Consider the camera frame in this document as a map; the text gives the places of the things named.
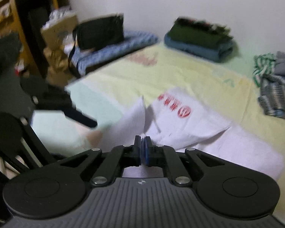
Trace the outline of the white t-shirt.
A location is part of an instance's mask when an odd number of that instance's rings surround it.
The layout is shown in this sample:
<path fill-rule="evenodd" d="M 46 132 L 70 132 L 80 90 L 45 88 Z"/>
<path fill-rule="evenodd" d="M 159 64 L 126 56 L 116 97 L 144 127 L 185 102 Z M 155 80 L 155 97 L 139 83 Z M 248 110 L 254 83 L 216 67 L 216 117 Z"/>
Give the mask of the white t-shirt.
<path fill-rule="evenodd" d="M 138 98 L 103 133 L 98 147 L 109 152 L 115 146 L 130 145 L 136 135 L 149 136 L 155 145 L 170 146 L 177 152 L 196 148 L 275 180 L 284 168 L 283 156 L 269 144 L 180 88 L 160 94 L 148 107 L 143 97 Z"/>

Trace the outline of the grey fleece garment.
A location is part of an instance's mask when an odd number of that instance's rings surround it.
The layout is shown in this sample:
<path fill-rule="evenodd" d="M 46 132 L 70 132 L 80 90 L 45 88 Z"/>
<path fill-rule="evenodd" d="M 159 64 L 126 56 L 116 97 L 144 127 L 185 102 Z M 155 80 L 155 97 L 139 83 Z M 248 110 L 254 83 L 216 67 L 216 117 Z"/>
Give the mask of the grey fleece garment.
<path fill-rule="evenodd" d="M 276 61 L 273 73 L 279 76 L 285 76 L 285 52 L 276 53 Z"/>

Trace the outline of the folded dark green garment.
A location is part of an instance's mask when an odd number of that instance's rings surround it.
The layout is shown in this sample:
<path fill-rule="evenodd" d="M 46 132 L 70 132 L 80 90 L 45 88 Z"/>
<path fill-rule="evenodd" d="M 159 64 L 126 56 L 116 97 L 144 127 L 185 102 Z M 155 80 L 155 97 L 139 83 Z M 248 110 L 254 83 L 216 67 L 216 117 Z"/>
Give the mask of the folded dark green garment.
<path fill-rule="evenodd" d="M 224 34 L 213 34 L 190 27 L 174 24 L 167 33 L 173 41 L 217 49 L 223 44 L 232 43 L 233 38 Z"/>

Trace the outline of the green white striped shirt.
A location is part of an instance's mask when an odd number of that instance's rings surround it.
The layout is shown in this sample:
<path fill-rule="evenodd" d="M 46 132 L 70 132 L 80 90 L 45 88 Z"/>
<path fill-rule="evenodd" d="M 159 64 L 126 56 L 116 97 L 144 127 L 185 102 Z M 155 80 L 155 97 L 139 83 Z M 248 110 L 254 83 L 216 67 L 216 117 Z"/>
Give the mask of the green white striped shirt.
<path fill-rule="evenodd" d="M 276 64 L 276 55 L 267 53 L 263 55 L 255 55 L 252 79 L 259 88 L 263 75 L 273 74 Z"/>

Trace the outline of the yellow green baby blanket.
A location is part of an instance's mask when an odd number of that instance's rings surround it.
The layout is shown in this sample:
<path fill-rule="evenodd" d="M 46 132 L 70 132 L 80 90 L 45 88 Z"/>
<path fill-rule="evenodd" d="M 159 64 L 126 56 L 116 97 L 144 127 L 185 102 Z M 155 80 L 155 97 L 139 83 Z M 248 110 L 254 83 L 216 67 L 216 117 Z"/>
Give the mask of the yellow green baby blanket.
<path fill-rule="evenodd" d="M 267 116 L 253 81 L 220 64 L 154 45 L 128 55 L 67 86 L 72 101 L 98 121 L 88 129 L 62 112 L 39 111 L 32 127 L 46 148 L 71 156 L 98 147 L 103 133 L 143 97 L 148 107 L 160 94 L 180 88 L 221 116 L 269 144 L 283 156 L 281 190 L 274 215 L 285 224 L 285 120 Z"/>

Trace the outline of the wooden shelf unit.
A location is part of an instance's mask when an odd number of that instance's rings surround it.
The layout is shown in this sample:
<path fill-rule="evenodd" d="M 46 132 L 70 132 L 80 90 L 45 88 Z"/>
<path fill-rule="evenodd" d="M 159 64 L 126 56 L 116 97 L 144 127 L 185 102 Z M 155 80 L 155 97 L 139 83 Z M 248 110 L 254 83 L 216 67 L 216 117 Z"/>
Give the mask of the wooden shelf unit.
<path fill-rule="evenodd" d="M 17 23 L 19 35 L 24 46 L 24 61 L 31 74 L 45 78 L 48 62 L 43 55 L 46 47 L 40 30 L 48 21 L 50 13 L 64 5 L 68 0 L 0 0 L 0 7 L 9 4 L 9 11 Z"/>

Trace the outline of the cardboard box with clutter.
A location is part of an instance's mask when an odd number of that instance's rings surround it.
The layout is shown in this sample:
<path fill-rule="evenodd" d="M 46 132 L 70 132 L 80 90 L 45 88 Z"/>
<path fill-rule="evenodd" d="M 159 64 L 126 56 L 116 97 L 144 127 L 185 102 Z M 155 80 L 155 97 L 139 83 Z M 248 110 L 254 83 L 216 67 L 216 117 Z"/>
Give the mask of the cardboard box with clutter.
<path fill-rule="evenodd" d="M 43 53 L 49 64 L 47 81 L 56 86 L 66 86 L 74 77 L 69 72 L 68 55 L 64 47 L 74 42 L 72 31 L 77 24 L 76 13 L 67 6 L 53 10 L 40 29 L 46 44 Z"/>

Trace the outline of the black bag at left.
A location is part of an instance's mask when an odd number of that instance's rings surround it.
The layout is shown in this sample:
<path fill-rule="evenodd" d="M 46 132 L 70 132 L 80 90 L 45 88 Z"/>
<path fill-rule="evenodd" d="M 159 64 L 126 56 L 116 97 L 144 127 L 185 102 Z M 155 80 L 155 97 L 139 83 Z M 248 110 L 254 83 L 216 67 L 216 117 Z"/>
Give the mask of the black bag at left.
<path fill-rule="evenodd" d="M 71 61 L 75 49 L 96 51 L 124 40 L 124 15 L 122 13 L 99 17 L 75 26 L 72 31 L 74 45 L 68 56 L 68 69 L 76 78 L 81 77 L 78 67 L 72 67 Z"/>

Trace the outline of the blue white checkered cloth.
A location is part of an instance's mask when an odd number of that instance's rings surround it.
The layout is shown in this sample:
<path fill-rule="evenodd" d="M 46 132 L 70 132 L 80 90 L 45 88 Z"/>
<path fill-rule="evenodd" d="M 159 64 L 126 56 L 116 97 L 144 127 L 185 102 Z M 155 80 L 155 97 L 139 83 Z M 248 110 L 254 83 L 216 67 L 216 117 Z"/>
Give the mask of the blue white checkered cloth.
<path fill-rule="evenodd" d="M 126 30 L 122 42 L 106 46 L 98 51 L 82 51 L 76 47 L 69 62 L 69 69 L 79 78 L 110 62 L 158 42 L 159 37 L 154 33 Z"/>

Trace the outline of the grey blue striped sweater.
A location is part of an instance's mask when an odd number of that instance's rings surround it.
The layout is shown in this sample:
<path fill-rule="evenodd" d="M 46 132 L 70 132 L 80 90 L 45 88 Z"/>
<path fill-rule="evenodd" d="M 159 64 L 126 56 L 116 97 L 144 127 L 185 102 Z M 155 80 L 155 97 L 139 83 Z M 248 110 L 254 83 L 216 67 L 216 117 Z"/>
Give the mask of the grey blue striped sweater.
<path fill-rule="evenodd" d="M 265 115 L 285 120 L 285 76 L 263 76 L 257 101 Z"/>

